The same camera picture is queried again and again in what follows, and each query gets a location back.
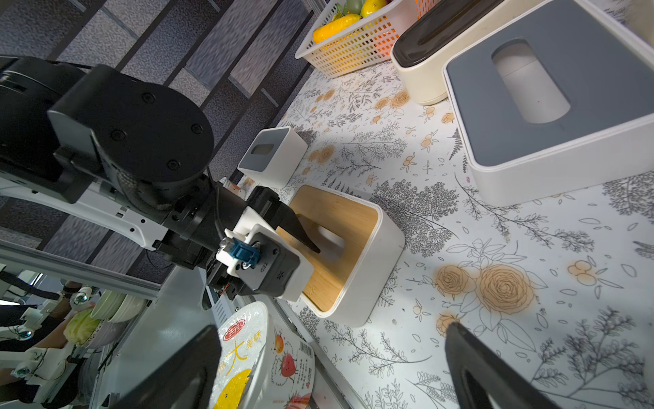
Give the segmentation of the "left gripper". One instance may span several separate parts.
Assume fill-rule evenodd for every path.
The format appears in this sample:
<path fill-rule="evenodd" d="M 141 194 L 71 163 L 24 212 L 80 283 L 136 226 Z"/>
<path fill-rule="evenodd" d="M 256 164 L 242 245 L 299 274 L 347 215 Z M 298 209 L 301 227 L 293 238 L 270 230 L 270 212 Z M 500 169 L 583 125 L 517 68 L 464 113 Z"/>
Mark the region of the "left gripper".
<path fill-rule="evenodd" d="M 275 228 L 313 252 L 298 216 L 269 187 L 256 187 L 247 200 L 219 186 L 216 193 L 219 238 L 223 243 L 207 266 L 208 285 L 231 300 L 262 294 L 280 297 L 286 289 L 286 246 Z"/>

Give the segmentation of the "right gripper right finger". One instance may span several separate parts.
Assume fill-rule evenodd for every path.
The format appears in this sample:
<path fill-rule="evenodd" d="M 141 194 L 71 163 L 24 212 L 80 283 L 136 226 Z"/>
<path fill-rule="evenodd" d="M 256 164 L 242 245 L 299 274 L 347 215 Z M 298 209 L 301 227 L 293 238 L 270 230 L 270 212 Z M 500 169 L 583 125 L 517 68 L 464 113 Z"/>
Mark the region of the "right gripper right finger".
<path fill-rule="evenodd" d="M 446 330 L 446 360 L 461 408 L 555 408 L 459 323 Z"/>

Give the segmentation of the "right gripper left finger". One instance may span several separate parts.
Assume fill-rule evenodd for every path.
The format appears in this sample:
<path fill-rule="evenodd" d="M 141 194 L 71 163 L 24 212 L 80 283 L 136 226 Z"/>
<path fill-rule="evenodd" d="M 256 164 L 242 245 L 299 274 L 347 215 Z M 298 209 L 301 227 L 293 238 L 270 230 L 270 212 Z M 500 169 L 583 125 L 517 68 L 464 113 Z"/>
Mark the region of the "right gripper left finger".
<path fill-rule="evenodd" d="M 113 408 L 207 408 L 221 359 L 217 327 L 208 325 Z"/>

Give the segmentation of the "white box bamboo lid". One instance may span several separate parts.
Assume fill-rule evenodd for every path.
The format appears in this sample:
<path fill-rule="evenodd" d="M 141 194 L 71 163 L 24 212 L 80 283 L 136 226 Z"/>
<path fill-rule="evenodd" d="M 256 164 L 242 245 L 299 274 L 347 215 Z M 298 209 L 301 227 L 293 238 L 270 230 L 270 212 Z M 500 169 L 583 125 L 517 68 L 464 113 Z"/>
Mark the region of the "white box bamboo lid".
<path fill-rule="evenodd" d="M 301 186 L 289 207 L 320 248 L 277 229 L 314 267 L 301 301 L 321 319 L 362 327 L 404 250 L 404 233 L 379 205 L 325 187 Z"/>

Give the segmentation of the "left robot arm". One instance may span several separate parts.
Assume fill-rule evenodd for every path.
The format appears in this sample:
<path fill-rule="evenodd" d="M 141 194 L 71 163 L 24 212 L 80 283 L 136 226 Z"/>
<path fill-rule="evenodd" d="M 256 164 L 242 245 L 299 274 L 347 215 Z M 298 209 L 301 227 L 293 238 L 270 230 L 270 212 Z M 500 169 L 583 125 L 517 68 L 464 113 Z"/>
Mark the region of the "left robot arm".
<path fill-rule="evenodd" d="M 214 136 L 190 99 L 110 66 L 1 59 L 1 193 L 206 269 L 228 296 L 295 302 L 315 244 L 272 189 L 247 199 L 209 172 Z"/>

